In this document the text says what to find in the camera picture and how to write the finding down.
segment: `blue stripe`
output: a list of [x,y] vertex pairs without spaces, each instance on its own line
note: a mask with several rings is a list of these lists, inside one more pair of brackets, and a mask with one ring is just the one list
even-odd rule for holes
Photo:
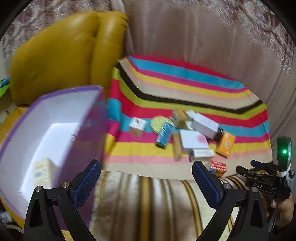
[[186,80],[192,80],[204,84],[225,87],[228,89],[241,89],[244,85],[238,81],[228,80],[221,77],[201,73],[195,70],[185,69],[169,64],[157,63],[149,60],[136,59],[128,56],[128,59],[133,62],[138,68],[165,74],[173,77],[178,77]]
[[[121,131],[129,131],[129,123],[131,122],[131,117],[124,115],[121,112],[121,102],[116,99],[109,99],[109,108],[108,108],[108,116],[109,119],[113,121],[120,122],[120,130]],[[150,127],[150,118],[143,118],[148,123],[144,129],[145,132],[152,132]],[[242,126],[230,126],[230,125],[223,125],[221,124],[223,130],[240,137],[260,137],[263,136],[265,133],[269,132],[269,123],[268,121],[263,122],[262,124],[253,127],[242,127]]]

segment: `mustard yellow sofa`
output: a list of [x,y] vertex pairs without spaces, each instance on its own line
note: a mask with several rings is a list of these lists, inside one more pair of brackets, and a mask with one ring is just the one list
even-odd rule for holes
[[[123,54],[127,20],[122,12],[78,13],[23,44],[10,68],[10,92],[17,108],[0,126],[0,147],[28,106],[43,94],[80,85],[101,85],[107,97],[112,68]],[[24,220],[1,202],[23,228]]]

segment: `green object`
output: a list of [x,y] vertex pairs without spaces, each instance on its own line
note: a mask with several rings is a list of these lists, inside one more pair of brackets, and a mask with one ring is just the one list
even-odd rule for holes
[[3,86],[0,88],[0,99],[1,97],[6,93],[6,91],[9,89],[10,84]]
[[278,171],[284,172],[291,163],[292,139],[290,137],[278,137],[277,139],[279,161]]

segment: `red stripe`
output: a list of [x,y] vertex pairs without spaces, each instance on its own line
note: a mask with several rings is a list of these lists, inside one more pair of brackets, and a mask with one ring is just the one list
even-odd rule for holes
[[210,85],[210,84],[205,84],[205,83],[201,83],[201,82],[196,82],[193,80],[182,79],[179,77],[161,74],[161,73],[157,73],[157,72],[150,71],[150,70],[144,70],[144,69],[141,69],[138,66],[136,66],[135,63],[131,59],[128,59],[128,60],[131,64],[132,68],[134,68],[138,73],[141,73],[143,75],[147,75],[150,77],[168,80],[170,82],[179,83],[179,84],[183,84],[183,85],[204,88],[204,89],[209,89],[209,90],[214,90],[214,91],[227,92],[227,93],[240,93],[240,92],[247,90],[246,87],[240,88],[240,89],[230,89],[230,88],[220,87],[217,85]]
[[[153,132],[143,132],[142,138],[137,138],[131,136],[129,132],[126,131],[119,131],[118,136],[116,137],[117,142],[139,142],[139,143],[155,143],[157,139],[157,135]],[[235,143],[260,143],[265,142],[269,139],[268,134],[265,133],[263,136],[260,137],[236,137]],[[217,144],[217,141],[209,140],[208,143],[210,144]]]
[[195,70],[195,71],[198,71],[201,73],[214,75],[214,76],[217,76],[220,78],[234,80],[232,78],[227,77],[226,75],[220,74],[220,73],[215,72],[213,70],[207,69],[205,67],[201,67],[199,65],[187,63],[187,62],[181,61],[181,60],[175,60],[175,59],[170,59],[170,58],[160,58],[160,57],[154,57],[154,56],[143,56],[143,55],[131,55],[131,56],[133,58],[137,58],[137,59],[148,60],[148,61],[158,62],[158,63],[162,63],[162,64],[174,65],[174,66],[178,66],[181,68]]
[[[116,86],[116,85],[119,85],[118,80],[112,80],[112,86]],[[119,93],[115,93],[111,90],[110,98],[117,99],[121,102],[122,113],[128,117],[136,116],[138,118],[153,118],[158,115],[169,117],[172,114],[172,110],[157,109],[157,102],[155,102],[155,109],[139,107],[135,105],[133,102],[131,102],[121,91],[119,91]],[[203,115],[220,124],[231,125],[231,126],[242,126],[242,127],[248,127],[248,128],[256,127],[268,120],[267,110],[264,110],[263,112],[259,113],[256,116],[253,116],[248,120],[239,120],[239,119],[233,119],[229,117],[217,116],[217,115],[211,115],[211,114],[203,114]]]

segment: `qr code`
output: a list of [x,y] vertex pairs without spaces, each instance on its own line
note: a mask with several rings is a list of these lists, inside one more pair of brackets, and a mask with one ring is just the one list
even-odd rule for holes
[[229,149],[229,147],[230,147],[230,142],[229,141],[225,142],[225,147]]

